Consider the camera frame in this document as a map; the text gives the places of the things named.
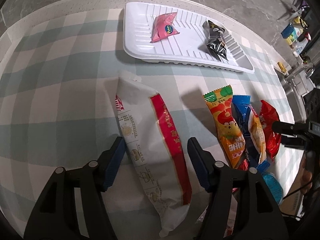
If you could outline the person's right hand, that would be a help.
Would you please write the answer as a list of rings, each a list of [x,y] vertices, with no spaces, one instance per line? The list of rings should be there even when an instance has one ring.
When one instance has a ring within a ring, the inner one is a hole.
[[[302,159],[302,169],[303,173],[300,178],[300,186],[304,186],[303,188],[300,189],[301,194],[306,194],[312,187],[312,173],[310,171],[307,171],[305,169],[306,166],[306,160],[305,158]]]

